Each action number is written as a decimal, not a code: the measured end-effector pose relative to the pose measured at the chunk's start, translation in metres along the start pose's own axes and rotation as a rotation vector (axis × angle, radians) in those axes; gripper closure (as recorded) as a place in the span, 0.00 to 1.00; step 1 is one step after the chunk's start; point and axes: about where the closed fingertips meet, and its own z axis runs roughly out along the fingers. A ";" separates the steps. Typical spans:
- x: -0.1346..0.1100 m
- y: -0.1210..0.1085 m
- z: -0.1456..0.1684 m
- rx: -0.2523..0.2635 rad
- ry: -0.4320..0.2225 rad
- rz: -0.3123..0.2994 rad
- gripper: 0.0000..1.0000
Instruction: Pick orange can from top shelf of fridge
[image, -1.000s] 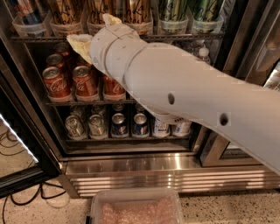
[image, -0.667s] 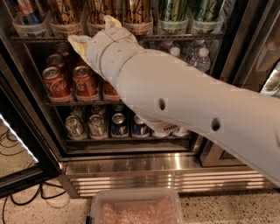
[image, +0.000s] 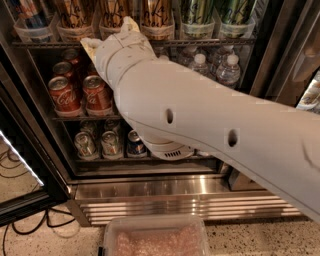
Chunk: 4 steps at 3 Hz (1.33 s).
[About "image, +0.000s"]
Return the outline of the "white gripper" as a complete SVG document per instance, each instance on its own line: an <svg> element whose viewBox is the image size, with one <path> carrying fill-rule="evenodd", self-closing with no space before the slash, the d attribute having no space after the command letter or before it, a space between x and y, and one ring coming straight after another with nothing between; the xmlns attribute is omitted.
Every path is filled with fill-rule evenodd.
<svg viewBox="0 0 320 256"><path fill-rule="evenodd" d="M130 16L123 18L120 33L105 41L82 38L80 43L100 77L114 89L123 74L137 63L155 57L149 40L140 33L138 24Z"/></svg>

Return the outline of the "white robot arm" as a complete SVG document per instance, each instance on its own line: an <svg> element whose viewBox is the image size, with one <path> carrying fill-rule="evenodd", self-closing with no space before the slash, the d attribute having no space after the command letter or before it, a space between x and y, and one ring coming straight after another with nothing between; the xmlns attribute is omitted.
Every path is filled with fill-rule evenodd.
<svg viewBox="0 0 320 256"><path fill-rule="evenodd" d="M208 152L320 219L318 115L229 89L156 57L130 17L81 44L124 120L156 156L179 145Z"/></svg>

